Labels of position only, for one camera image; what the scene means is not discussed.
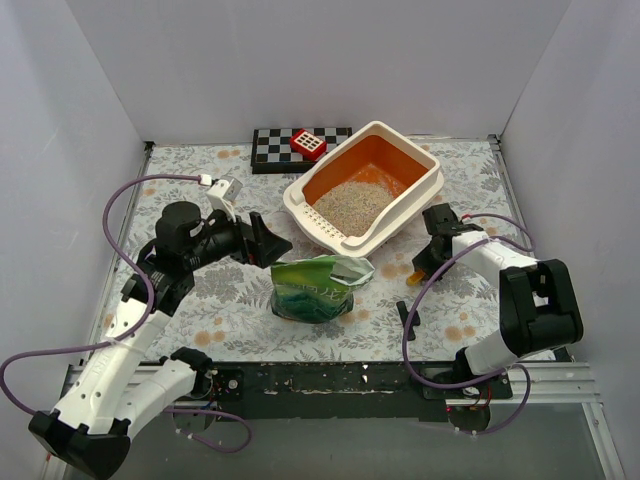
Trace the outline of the yellow plastic scoop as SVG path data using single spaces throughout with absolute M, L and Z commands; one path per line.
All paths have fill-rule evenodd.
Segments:
M 418 284 L 420 284 L 422 282 L 424 276 L 425 276 L 424 272 L 415 271 L 406 279 L 406 284 L 408 286 L 418 285 Z

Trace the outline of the green litter bag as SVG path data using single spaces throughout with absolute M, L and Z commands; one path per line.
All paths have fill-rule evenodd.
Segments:
M 321 255 L 271 266 L 272 312 L 307 324 L 327 323 L 354 307 L 354 292 L 374 277 L 366 258 Z

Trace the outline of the black bag clip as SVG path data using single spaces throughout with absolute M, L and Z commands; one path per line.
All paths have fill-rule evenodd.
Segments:
M 396 303 L 396 308 L 402 323 L 402 326 L 405 327 L 409 318 L 409 309 L 404 301 L 398 301 Z M 411 326 L 409 327 L 407 333 L 407 340 L 409 342 L 414 341 L 416 339 L 415 328 L 421 325 L 421 319 L 418 313 L 415 313 L 411 319 Z

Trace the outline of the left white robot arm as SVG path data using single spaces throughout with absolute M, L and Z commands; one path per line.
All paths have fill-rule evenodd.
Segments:
M 50 412 L 36 412 L 29 430 L 54 456 L 93 479 L 112 477 L 135 436 L 174 401 L 205 398 L 213 388 L 213 361 L 182 347 L 134 389 L 127 386 L 154 339 L 195 285 L 198 269 L 226 257 L 266 268 L 291 250 L 253 212 L 249 222 L 222 210 L 202 218 L 199 207 L 166 206 L 155 237 L 140 251 L 137 267 L 106 335 L 63 398 Z

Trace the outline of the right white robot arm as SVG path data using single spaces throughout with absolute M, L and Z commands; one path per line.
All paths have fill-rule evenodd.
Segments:
M 424 278 L 423 293 L 454 265 L 462 264 L 498 291 L 496 331 L 456 353 L 449 370 L 435 379 L 411 376 L 438 390 L 475 397 L 519 360 L 541 351 L 579 342 L 584 326 L 566 264 L 539 260 L 532 250 L 504 236 L 491 236 L 474 224 L 473 215 L 457 216 L 449 204 L 434 205 L 422 217 L 430 236 L 413 259 Z

